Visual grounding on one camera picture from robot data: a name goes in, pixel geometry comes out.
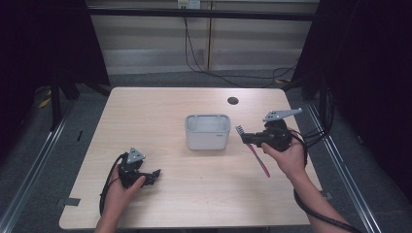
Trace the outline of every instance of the human hand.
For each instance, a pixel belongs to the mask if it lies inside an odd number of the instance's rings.
[[[288,179],[306,173],[303,146],[295,138],[292,138],[291,146],[283,152],[271,148],[266,143],[261,144],[261,148],[276,160],[279,168]]]
[[[145,182],[146,177],[142,176],[129,188],[124,188],[119,179],[119,164],[116,166],[112,177],[110,178],[110,186],[106,195],[104,210],[102,216],[110,216],[114,219],[119,219],[123,211],[132,201],[135,193]]]

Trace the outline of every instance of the wall outlet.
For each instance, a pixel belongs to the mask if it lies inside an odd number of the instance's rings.
[[[189,9],[200,10],[200,0],[189,0]]]
[[[189,0],[178,0],[178,9],[188,9]]]

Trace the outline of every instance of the metal rail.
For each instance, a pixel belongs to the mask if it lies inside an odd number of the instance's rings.
[[[317,109],[315,108],[315,106],[313,106],[313,104],[308,105],[308,109],[318,130],[322,132],[323,128],[318,119],[319,113]],[[382,230],[380,229],[375,216],[364,200],[361,191],[355,183],[355,180],[352,177],[348,167],[346,166],[339,150],[337,149],[336,144],[334,144],[332,138],[329,135],[324,137],[324,143],[329,152],[330,158],[332,159],[333,164],[335,165],[336,170],[340,178],[342,179],[342,182],[344,183],[349,195],[351,196],[352,202],[354,203],[355,208],[357,209],[358,214],[360,215],[360,219],[363,221],[367,232],[382,233]]]
[[[61,122],[56,126],[56,128],[50,132],[47,140],[43,144],[42,149],[38,153],[36,160],[30,168],[27,176],[25,177],[23,183],[21,184],[15,198],[7,207],[7,210],[4,212],[3,216],[0,219],[0,232],[9,233],[12,232],[18,217],[23,210],[24,205],[26,204],[30,194],[34,188],[34,185],[40,178],[40,175],[52,153],[52,149],[60,137],[61,132],[66,124],[67,117],[70,115],[70,112],[73,109],[75,101],[71,101],[66,114],[63,116]]]
[[[192,9],[147,9],[147,8],[119,8],[119,7],[36,7],[32,11],[38,13],[64,12],[71,14],[90,14],[94,16],[126,16],[126,17],[211,17],[211,18],[243,18],[243,19],[270,19],[313,21],[316,14],[302,13],[271,13],[271,12],[245,12],[245,11],[218,11],[218,10],[192,10]]]

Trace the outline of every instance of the black round object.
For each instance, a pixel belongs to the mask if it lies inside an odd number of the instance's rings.
[[[229,97],[227,99],[227,103],[231,105],[237,105],[239,103],[239,99],[237,99],[236,97]]]

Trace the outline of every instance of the wall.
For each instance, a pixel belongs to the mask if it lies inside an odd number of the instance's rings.
[[[177,1],[88,0],[89,6],[175,9]],[[201,1],[201,9],[315,13],[316,0]],[[204,70],[275,69],[296,63],[311,22],[92,16],[109,75]]]

